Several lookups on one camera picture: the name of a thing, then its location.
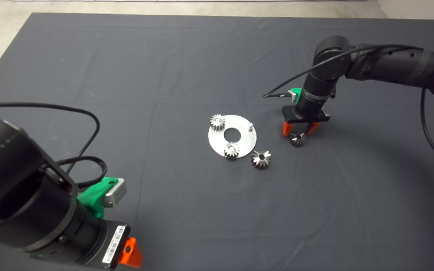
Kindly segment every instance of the metal plate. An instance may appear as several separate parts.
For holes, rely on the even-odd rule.
[[[224,133],[227,129],[235,128],[241,134],[241,139],[237,141],[240,147],[239,155],[237,158],[244,157],[248,155],[255,147],[257,142],[257,133],[255,132],[255,127],[249,131],[249,123],[246,118],[238,115],[225,115],[225,127],[221,131],[214,131],[209,128],[209,143],[212,149],[221,156],[224,156],[224,147],[229,142],[225,139]]]

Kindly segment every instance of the gear hole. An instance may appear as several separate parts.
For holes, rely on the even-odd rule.
[[[241,140],[241,133],[235,128],[229,128],[225,130],[224,138],[229,142],[238,142]]]

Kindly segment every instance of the gray fabric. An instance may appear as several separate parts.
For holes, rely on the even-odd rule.
[[[330,122],[302,149],[281,135],[289,101],[261,98],[336,34],[434,50],[428,20],[33,14],[0,60],[0,101],[100,117],[87,154],[127,180],[107,218],[132,225],[143,270],[434,269],[434,153],[418,89],[342,79]],[[434,97],[426,108],[434,137]],[[270,168],[217,155],[207,141],[214,113],[253,122]],[[6,108],[0,118],[55,159],[75,155],[93,128],[51,110]],[[87,164],[73,176],[96,174]],[[14,268],[86,270],[0,245],[0,270]]]

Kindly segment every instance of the spur gear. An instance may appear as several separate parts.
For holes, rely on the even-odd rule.
[[[250,161],[257,169],[267,168],[270,164],[270,153],[269,151],[254,151]]]
[[[224,129],[225,126],[225,119],[220,114],[215,114],[210,118],[210,127],[214,129],[214,131],[220,131]]]
[[[228,159],[231,159],[231,160],[237,158],[237,156],[239,155],[239,151],[240,151],[240,148],[236,142],[229,142],[224,147],[225,157]]]
[[[291,134],[289,143],[296,148],[302,147],[306,143],[306,134]]]

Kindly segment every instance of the barcode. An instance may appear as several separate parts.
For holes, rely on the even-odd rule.
[[[125,226],[118,226],[117,230],[115,231],[112,241],[110,242],[110,245],[108,246],[107,252],[103,256],[104,263],[110,263],[112,262],[113,256],[115,254],[115,251],[117,250],[117,246],[120,242],[120,239],[122,238],[122,235],[125,231]]]

